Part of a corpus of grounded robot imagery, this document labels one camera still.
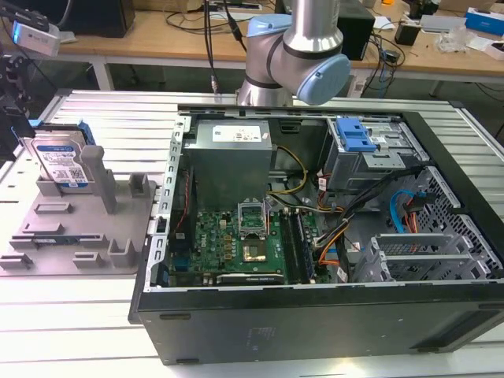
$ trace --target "cardboard box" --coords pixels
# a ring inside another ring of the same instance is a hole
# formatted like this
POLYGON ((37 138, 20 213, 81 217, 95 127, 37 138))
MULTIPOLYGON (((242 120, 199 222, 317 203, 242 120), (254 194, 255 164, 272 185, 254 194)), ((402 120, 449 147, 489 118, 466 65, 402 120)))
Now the cardboard box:
POLYGON ((203 4, 202 0, 133 0, 137 10, 165 10, 167 12, 187 12, 196 10, 203 4))
POLYGON ((504 61, 504 43, 492 43, 487 46, 484 53, 498 61, 504 61))
POLYGON ((469 8, 490 10, 497 0, 441 0, 440 9, 467 12, 469 8))
POLYGON ((479 13, 474 8, 469 8, 465 14, 467 21, 465 26, 480 32, 504 35, 504 14, 501 13, 479 13))

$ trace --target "gray cable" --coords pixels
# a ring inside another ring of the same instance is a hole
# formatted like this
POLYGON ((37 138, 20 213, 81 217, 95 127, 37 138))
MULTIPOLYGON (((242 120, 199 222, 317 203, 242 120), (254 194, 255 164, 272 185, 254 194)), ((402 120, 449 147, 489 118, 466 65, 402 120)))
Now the gray cable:
POLYGON ((68 2, 66 3, 65 12, 63 13, 63 17, 61 18, 60 22, 56 24, 58 28, 62 28, 63 26, 65 26, 66 21, 69 19, 70 11, 72 10, 72 5, 73 0, 68 0, 68 2))

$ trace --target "expansion slot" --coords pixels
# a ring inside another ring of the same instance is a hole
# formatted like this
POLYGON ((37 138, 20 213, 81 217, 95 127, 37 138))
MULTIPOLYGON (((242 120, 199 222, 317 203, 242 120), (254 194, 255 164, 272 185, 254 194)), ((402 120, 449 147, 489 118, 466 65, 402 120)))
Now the expansion slot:
POLYGON ((309 283, 309 273, 305 259, 305 251, 308 248, 304 230, 302 226, 301 216, 299 214, 292 214, 290 217, 291 235, 294 240, 294 252, 297 262, 299 278, 302 284, 309 283))
POLYGON ((289 283, 300 283, 299 270, 294 252, 294 244, 291 232, 291 222, 288 215, 280 212, 280 229, 282 236, 283 258, 285 259, 285 267, 289 283))

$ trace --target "yellow wire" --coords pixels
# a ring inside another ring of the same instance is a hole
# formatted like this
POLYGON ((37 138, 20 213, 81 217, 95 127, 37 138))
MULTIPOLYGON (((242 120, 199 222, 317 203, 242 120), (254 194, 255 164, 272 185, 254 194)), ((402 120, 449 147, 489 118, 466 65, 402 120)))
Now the yellow wire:
POLYGON ((306 185, 306 181, 308 180, 308 173, 306 171, 306 168, 304 166, 304 164, 302 163, 302 161, 299 159, 299 157, 297 157, 291 150, 289 150, 288 148, 284 147, 284 146, 278 146, 278 149, 279 150, 284 150, 285 152, 287 152, 289 155, 291 155, 291 157, 296 160, 298 162, 298 164, 301 166, 301 169, 302 169, 302 181, 301 183, 293 188, 293 189, 288 189, 288 190, 284 190, 284 191, 268 191, 267 193, 269 195, 289 195, 291 193, 295 193, 297 191, 300 191, 301 189, 304 188, 304 186, 306 185))
POLYGON ((339 237, 349 228, 350 224, 346 224, 346 227, 341 230, 340 232, 338 232, 336 234, 336 236, 334 238, 332 238, 332 240, 328 243, 327 246, 325 246, 325 248, 322 250, 322 254, 321 254, 321 258, 319 259, 319 264, 323 264, 324 263, 324 259, 325 259, 325 255, 327 254, 328 250, 329 250, 329 247, 335 243, 336 240, 339 239, 339 237))

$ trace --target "aluminum workbench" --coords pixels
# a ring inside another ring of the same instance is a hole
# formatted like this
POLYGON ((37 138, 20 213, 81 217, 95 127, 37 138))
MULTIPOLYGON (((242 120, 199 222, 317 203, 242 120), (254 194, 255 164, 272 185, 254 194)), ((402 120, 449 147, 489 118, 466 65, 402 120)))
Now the aluminum workbench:
MULTIPOLYGON (((74 91, 41 119, 83 119, 105 166, 124 179, 148 172, 159 185, 177 104, 234 103, 211 94, 74 91)), ((448 102, 336 99, 326 106, 417 111, 504 218, 504 150, 465 109, 448 102)), ((38 166, 21 148, 0 169, 0 248, 37 194, 38 166)), ((149 233, 154 222, 151 222, 149 233)), ((142 326, 128 323, 135 277, 0 280, 0 376, 504 376, 504 325, 453 354, 165 367, 142 326)))

